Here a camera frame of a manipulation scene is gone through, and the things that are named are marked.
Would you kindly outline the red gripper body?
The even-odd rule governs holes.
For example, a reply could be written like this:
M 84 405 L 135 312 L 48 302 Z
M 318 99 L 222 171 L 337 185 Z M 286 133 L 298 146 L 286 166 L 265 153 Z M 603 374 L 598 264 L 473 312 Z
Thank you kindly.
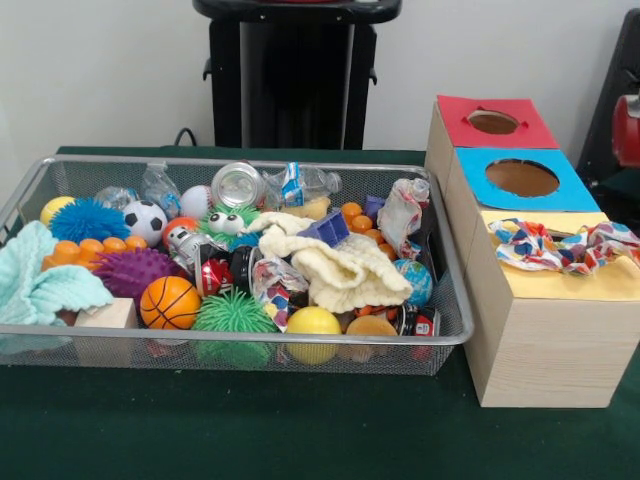
M 618 164 L 639 167 L 639 95 L 623 95 L 616 102 L 612 118 L 612 151 Z

